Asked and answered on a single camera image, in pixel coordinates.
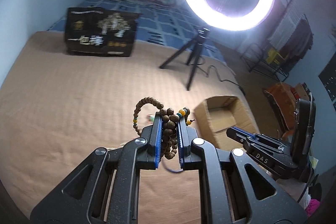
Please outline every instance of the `robotic device labeled das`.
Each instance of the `robotic device labeled das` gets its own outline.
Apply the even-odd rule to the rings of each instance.
[[[298,100],[296,117],[292,144],[239,128],[227,130],[227,135],[242,143],[247,153],[217,149],[198,138],[196,130],[186,127],[183,119],[178,122],[181,168],[199,171],[202,224],[306,221],[304,209],[258,165],[281,178],[308,181],[314,103]],[[33,209],[30,220],[35,224],[137,223],[140,170],[158,168],[161,128],[157,112],[153,125],[142,130],[141,138],[123,148],[93,151]]]

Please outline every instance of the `open cardboard box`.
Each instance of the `open cardboard box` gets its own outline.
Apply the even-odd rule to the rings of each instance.
[[[194,114],[202,138],[216,148],[231,151],[243,146],[226,136],[226,130],[237,126],[247,132],[257,133],[249,109],[236,96],[214,96],[203,100]]]

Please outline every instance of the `brown blanket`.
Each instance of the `brown blanket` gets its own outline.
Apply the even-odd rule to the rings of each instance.
[[[129,58],[70,56],[63,33],[31,37],[0,90],[0,178],[27,216],[95,148],[118,147],[137,136],[132,117],[139,99],[152,96],[175,110],[193,110],[213,95],[237,95],[246,103],[237,86],[200,71],[186,91],[187,53],[169,69],[158,68],[174,51],[136,42]],[[234,80],[228,68],[205,59],[223,79]],[[141,128],[155,111],[142,108]],[[230,141],[227,150],[235,147]],[[178,168],[178,157],[167,164]],[[142,171],[140,184],[139,224],[200,222],[196,171]]]

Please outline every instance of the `yellow bead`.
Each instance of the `yellow bead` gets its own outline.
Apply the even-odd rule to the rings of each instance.
[[[184,109],[180,109],[180,111],[179,111],[181,114],[182,114],[182,116],[184,116],[185,114],[186,114],[186,112],[185,112],[185,110]]]

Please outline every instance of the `wooden prayer beads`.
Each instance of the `wooden prayer beads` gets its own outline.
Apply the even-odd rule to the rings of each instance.
[[[141,130],[138,128],[137,121],[141,107],[145,104],[152,104],[160,111],[162,118],[161,158],[164,156],[166,159],[171,160],[177,154],[177,123],[182,117],[184,117],[186,125],[190,125],[192,123],[192,120],[188,121],[190,110],[189,108],[184,107],[183,109],[179,110],[178,113],[174,114],[174,110],[172,108],[168,108],[166,110],[163,106],[163,103],[159,102],[153,97],[146,97],[141,99],[136,104],[133,115],[133,128],[139,136],[141,136]]]

